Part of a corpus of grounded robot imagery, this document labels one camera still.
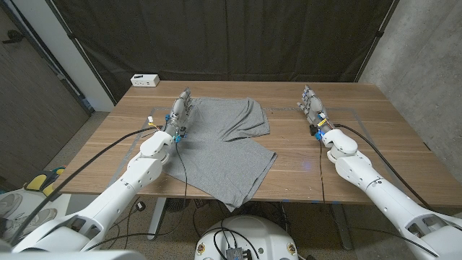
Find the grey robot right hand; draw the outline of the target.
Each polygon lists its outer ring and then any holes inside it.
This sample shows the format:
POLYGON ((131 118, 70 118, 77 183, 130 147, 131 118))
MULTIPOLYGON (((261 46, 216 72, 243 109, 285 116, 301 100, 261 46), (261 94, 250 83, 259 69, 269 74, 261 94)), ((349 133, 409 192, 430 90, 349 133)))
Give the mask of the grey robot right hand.
POLYGON ((305 114, 310 126, 310 135, 314 136, 318 141, 321 141, 327 132, 335 129, 321 99, 308 85, 305 85, 302 102, 297 103, 297 106, 305 114))

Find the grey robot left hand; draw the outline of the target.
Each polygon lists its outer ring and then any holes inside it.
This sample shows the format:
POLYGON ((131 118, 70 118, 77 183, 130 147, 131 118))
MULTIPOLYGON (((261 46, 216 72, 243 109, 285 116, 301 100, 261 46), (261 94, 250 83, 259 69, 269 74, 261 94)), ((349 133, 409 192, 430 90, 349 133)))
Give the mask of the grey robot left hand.
POLYGON ((179 142, 186 134, 186 121, 191 111, 191 89, 185 88, 180 96, 174 101, 172 109, 165 117, 163 131, 168 133, 175 143, 179 142))

